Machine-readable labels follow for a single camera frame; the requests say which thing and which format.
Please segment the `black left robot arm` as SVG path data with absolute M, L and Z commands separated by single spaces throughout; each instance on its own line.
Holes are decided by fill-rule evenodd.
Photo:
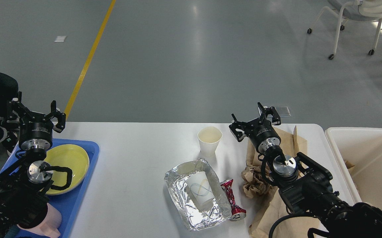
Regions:
M 72 182 L 68 167 L 45 162 L 52 147 L 52 131 L 61 133 L 66 114 L 51 103 L 48 114 L 30 111 L 21 102 L 22 93 L 7 103 L 7 113 L 15 111 L 20 118 L 17 160 L 0 173 L 0 238 L 14 225 L 31 226 L 43 217 L 50 189 L 64 190 Z

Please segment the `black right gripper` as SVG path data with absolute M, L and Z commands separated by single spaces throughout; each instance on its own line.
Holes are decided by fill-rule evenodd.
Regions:
M 279 146 L 280 136 L 272 125 L 281 125 L 281 118 L 275 107 L 264 107 L 260 102 L 257 103 L 259 119 L 250 122 L 238 121 L 234 114 L 229 130 L 238 142 L 242 142 L 245 137 L 249 137 L 251 143 L 259 154 L 265 154 L 268 148 Z

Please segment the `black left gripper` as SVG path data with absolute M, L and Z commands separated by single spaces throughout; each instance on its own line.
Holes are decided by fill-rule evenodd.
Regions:
M 20 119 L 20 149 L 23 151 L 31 148 L 50 149 L 52 147 L 52 129 L 59 134 L 64 131 L 66 114 L 59 110 L 55 100 L 51 102 L 51 111 L 47 115 L 31 112 L 21 100 L 22 92 L 18 92 L 16 97 L 7 101 L 7 120 L 14 120 L 13 114 L 15 113 Z M 55 126 L 51 122 L 53 118 L 57 119 Z

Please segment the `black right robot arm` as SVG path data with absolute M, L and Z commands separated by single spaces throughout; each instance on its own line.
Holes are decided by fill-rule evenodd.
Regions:
M 317 218 L 326 231 L 310 228 L 307 237 L 325 238 L 382 238 L 382 210 L 364 202 L 348 205 L 333 191 L 332 174 L 303 152 L 286 155 L 280 147 L 280 136 L 274 125 L 281 119 L 275 107 L 264 107 L 258 102 L 259 117 L 248 122 L 233 121 L 229 129 L 238 142 L 245 137 L 258 153 L 261 177 L 267 184 L 277 187 L 286 205 L 288 215 L 279 218 L 270 228 L 274 236 L 277 226 L 298 217 Z

